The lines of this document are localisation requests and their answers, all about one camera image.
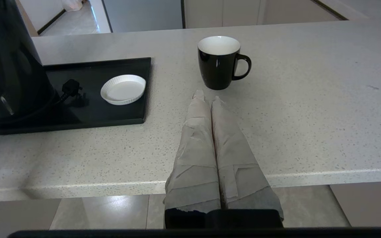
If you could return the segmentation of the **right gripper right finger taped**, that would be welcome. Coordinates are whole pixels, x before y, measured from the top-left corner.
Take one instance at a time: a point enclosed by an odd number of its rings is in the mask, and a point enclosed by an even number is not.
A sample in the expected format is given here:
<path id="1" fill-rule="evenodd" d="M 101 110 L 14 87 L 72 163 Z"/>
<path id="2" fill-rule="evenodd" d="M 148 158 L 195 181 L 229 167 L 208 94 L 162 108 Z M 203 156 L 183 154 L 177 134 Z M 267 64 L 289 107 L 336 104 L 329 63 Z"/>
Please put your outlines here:
<path id="1" fill-rule="evenodd" d="M 234 114 L 218 96 L 211 115 L 222 206 L 225 209 L 272 209 L 284 218 L 279 197 L 267 181 Z"/>

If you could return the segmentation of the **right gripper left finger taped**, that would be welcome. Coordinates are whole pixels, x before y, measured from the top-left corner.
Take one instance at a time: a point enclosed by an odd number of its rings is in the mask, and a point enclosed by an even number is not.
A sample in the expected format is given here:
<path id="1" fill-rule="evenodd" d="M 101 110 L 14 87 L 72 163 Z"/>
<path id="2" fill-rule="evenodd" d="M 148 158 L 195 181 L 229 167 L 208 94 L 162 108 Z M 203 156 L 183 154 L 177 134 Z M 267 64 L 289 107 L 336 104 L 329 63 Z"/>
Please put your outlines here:
<path id="1" fill-rule="evenodd" d="M 165 193 L 166 210 L 221 208 L 211 111 L 202 90 L 195 91 L 189 104 Z"/>

